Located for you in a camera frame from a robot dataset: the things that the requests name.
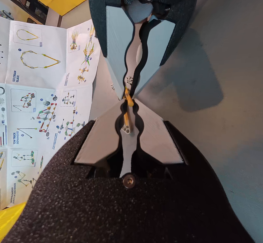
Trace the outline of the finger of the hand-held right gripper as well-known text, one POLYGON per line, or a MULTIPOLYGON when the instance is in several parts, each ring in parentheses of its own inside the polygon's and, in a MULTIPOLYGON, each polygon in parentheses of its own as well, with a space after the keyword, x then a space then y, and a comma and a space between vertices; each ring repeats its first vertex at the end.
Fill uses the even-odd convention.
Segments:
POLYGON ((135 25, 127 11, 121 7, 106 6, 107 57, 106 62, 114 90, 123 98, 127 74, 126 55, 135 34, 135 25))
POLYGON ((157 18, 151 18, 141 26, 142 56, 133 75, 133 97, 159 70, 174 28, 175 23, 157 18))

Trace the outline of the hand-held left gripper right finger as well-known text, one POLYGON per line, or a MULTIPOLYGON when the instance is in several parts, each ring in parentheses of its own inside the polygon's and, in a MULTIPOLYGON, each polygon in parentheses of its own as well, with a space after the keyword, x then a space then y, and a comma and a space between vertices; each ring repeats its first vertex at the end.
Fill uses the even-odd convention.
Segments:
POLYGON ((133 113, 139 131, 139 146, 143 152, 163 164, 184 163, 162 117, 138 99, 134 99, 133 113))

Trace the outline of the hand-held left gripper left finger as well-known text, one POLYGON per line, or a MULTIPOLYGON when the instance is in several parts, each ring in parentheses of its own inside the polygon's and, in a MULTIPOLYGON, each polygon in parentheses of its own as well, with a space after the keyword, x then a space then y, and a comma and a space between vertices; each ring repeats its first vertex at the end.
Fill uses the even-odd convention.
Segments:
POLYGON ((121 134, 117 129, 117 119, 123 119, 121 107, 126 99, 119 101, 95 119, 86 140, 77 154, 75 163, 96 165, 117 151, 121 134))

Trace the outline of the grey desk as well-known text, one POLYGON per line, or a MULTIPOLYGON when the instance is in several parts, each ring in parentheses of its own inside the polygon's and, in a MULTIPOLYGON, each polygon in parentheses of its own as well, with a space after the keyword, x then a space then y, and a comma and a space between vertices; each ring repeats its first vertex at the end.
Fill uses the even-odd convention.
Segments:
POLYGON ((52 161, 48 177, 69 206, 46 242, 262 242, 262 0, 200 0, 190 28, 140 93, 197 146, 197 160, 172 180, 92 178, 70 165, 87 130, 52 161))

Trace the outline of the printed instruction sheet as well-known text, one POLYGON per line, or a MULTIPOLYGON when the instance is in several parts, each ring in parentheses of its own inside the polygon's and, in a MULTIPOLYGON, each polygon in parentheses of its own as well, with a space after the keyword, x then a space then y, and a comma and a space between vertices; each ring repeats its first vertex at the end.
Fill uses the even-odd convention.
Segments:
POLYGON ((1 18, 0 31, 2 210, 28 200, 88 123, 101 49, 92 20, 64 29, 1 18))

